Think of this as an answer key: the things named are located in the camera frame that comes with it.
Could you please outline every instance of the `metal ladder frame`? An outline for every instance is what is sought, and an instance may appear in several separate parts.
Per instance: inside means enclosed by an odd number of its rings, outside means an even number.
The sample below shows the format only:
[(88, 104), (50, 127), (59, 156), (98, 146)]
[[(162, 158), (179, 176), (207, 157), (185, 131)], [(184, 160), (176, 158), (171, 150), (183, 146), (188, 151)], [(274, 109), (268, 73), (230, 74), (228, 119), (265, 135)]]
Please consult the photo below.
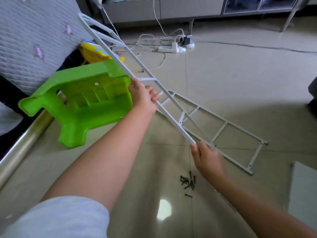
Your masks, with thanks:
[[(81, 23), (83, 24), (85, 30), (96, 40), (96, 42), (112, 57), (112, 59), (125, 71), (125, 73), (127, 73), (127, 75), (129, 77), (135, 77), (135, 75), (125, 66), (124, 63), (121, 62), (121, 60), (114, 54), (114, 52), (104, 43), (103, 40), (106, 40), (112, 44), (115, 44), (119, 47), (123, 47), (132, 57), (133, 59), (142, 67), (142, 69), (149, 75), (148, 78), (138, 78), (141, 82), (144, 81), (151, 81), (151, 82), (155, 82), (156, 85), (162, 90), (162, 92), (160, 92), (159, 95), (162, 95), (163, 93), (165, 93), (167, 95), (167, 99), (165, 101), (163, 101), (162, 103), (160, 103), (159, 101), (156, 102), (156, 106), (158, 108), (158, 112), (160, 112), (161, 114), (163, 114), (173, 125), (174, 127), (186, 138), (186, 140), (189, 143), (194, 143), (196, 144), (195, 140), (192, 138), (195, 137), (198, 140), (203, 140), (207, 145), (209, 145), (210, 147), (214, 148), (215, 150), (217, 150), (218, 152), (220, 152), (224, 158), (226, 158), (228, 161), (230, 161), (231, 163), (233, 163), (234, 165), (236, 165), (238, 168), (242, 169), (243, 171), (245, 171), (246, 173), (248, 173), (249, 175), (253, 175), (253, 172), (250, 170), (252, 167), (253, 162), (255, 161), (255, 159), (257, 158), (257, 155), (259, 154), (262, 146), (264, 144), (268, 144), (267, 141), (259, 138), (258, 136), (252, 134), (251, 132), (239, 127), (238, 125), (222, 118), (221, 116), (201, 107), (199, 104), (194, 103), (193, 101), (185, 98), (184, 96), (170, 91), (170, 90), (166, 90), (164, 88), (164, 86), (155, 78), (155, 76), (150, 72), (149, 69), (146, 68), (146, 66), (137, 58), (136, 55), (134, 55), (134, 53), (127, 47), (127, 45), (120, 39), (120, 37), (117, 36), (117, 34), (110, 28), (106, 27), (105, 25), (97, 22), (96, 20), (90, 18), (89, 16), (79, 13), (79, 19), (81, 21)], [(89, 25), (95, 25), (99, 28), (101, 28), (102, 30), (108, 32), (111, 36), (107, 36), (101, 32), (98, 32), (92, 28), (90, 28)], [(187, 113), (182, 106), (175, 100), (175, 96), (186, 100), (187, 102), (193, 104), (196, 106), (196, 108), (190, 112)], [(179, 120), (175, 120), (174, 117), (164, 108), (164, 105), (167, 104), (169, 101), (172, 101), (176, 107), (182, 112)], [(224, 125), (219, 129), (219, 131), (217, 132), (217, 134), (211, 139), (202, 128), (199, 127), (198, 124), (196, 124), (196, 122), (192, 119), (192, 115), (197, 112), (199, 109), (213, 115), (216, 116), (217, 118), (221, 119), (224, 121)], [(195, 133), (193, 133), (192, 131), (190, 131), (188, 128), (184, 127), (184, 123), (187, 121), (192, 122), (192, 124), (205, 136), (205, 138), (201, 138), (198, 135), (196, 135)], [(240, 164), (238, 161), (236, 161), (235, 159), (233, 159), (232, 157), (228, 156), (227, 154), (223, 153), (222, 151), (220, 151), (218, 148), (215, 147), (214, 145), (214, 141), (216, 140), (216, 138), (219, 136), (219, 134), (222, 132), (222, 130), (226, 127), (226, 125), (232, 125), (235, 128), (237, 128), (238, 130), (244, 132), (245, 134), (253, 137), (254, 139), (260, 141), (260, 145), (258, 146), (256, 152), (254, 153), (250, 163), (248, 164), (247, 167), (244, 167), (242, 164)]]

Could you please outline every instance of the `tile floor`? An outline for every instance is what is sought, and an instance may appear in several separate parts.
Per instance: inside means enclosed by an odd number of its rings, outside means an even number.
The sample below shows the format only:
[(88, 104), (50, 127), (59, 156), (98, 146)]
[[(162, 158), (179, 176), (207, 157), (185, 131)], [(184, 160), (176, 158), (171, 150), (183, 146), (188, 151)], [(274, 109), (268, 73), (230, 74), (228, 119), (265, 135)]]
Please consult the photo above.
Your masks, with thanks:
[[(307, 87), (317, 76), (317, 56), (206, 42), (317, 51), (315, 17), (295, 18), (294, 28), (276, 32), (283, 21), (196, 23), (195, 48), (186, 53), (167, 54), (165, 63), (153, 73), (167, 89), (269, 141), (253, 164), (253, 176), (227, 161), (225, 164), (229, 176), (242, 187), (286, 209), (291, 162), (297, 160), (317, 169), (317, 120), (305, 106), (312, 98)], [(128, 40), (134, 36), (137, 38), (139, 34), (130, 32), (122, 38)], [(163, 54), (148, 53), (140, 59), (152, 69), (161, 63)], [(132, 59), (127, 58), (126, 65), (136, 76), (145, 76)], [(210, 135), (221, 125), (200, 112), (194, 119)], [(0, 192), (0, 232), (37, 204), (63, 170), (113, 125), (89, 131), (84, 146), (67, 150), (57, 141), (60, 126), (53, 121)], [(257, 147), (257, 142), (232, 128), (225, 128), (216, 144), (243, 164), (248, 163)], [(189, 170), (197, 179), (196, 189), (188, 191), (192, 199), (184, 196), (179, 182), (179, 176), (187, 175)], [(197, 172), (185, 139), (164, 117), (156, 114), (111, 213), (108, 236), (255, 237), (255, 234)]]

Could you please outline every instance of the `metal table leg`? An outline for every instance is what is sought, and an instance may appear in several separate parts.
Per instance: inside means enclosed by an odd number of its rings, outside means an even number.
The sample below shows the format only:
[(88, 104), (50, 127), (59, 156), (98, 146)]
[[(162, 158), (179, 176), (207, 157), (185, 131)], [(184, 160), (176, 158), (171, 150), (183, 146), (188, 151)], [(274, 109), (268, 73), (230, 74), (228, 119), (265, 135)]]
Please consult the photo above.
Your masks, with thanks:
[(193, 20), (191, 20), (191, 21), (189, 22), (189, 26), (188, 26), (188, 33), (187, 33), (187, 35), (191, 35), (191, 34), (192, 34), (192, 31), (193, 31), (193, 24), (194, 24), (194, 19), (193, 19)]
[(286, 30), (286, 28), (288, 27), (289, 23), (291, 22), (293, 16), (295, 15), (296, 11), (297, 11), (296, 9), (293, 9), (293, 10), (291, 11), (291, 13), (289, 14), (289, 16), (288, 16), (286, 22), (284, 23), (283, 27), (282, 27), (281, 30), (280, 30), (281, 33)]

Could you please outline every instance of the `white cabinet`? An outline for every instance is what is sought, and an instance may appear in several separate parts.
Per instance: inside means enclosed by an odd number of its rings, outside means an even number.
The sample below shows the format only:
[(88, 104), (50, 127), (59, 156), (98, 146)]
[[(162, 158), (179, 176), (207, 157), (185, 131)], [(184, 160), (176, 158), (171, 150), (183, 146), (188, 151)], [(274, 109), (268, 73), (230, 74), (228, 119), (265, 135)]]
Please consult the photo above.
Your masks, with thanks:
[[(129, 0), (122, 2), (107, 2), (103, 4), (113, 23), (155, 20), (153, 0)], [(155, 0), (155, 14), (160, 19), (160, 2)]]
[(224, 0), (160, 0), (161, 19), (220, 15)]

